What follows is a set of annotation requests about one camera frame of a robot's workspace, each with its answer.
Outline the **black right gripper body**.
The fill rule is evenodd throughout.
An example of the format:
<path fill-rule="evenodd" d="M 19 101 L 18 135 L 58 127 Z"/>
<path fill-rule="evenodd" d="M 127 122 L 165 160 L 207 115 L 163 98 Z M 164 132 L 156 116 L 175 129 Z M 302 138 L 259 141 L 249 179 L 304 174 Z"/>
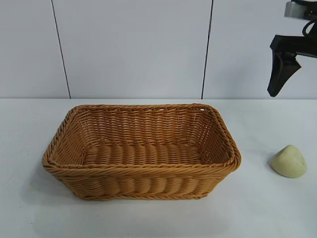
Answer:
<path fill-rule="evenodd" d="M 275 35 L 270 44 L 273 52 L 288 52 L 292 54 L 317 57 L 317 38 L 310 36 Z"/>

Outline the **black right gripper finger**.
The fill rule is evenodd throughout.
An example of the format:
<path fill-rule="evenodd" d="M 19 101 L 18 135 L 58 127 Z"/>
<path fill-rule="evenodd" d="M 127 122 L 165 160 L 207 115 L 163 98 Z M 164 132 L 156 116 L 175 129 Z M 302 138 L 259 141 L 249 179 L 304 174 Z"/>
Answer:
<path fill-rule="evenodd" d="M 276 97 L 285 83 L 301 68 L 296 57 L 296 51 L 272 50 L 272 71 L 267 87 L 271 97 Z"/>

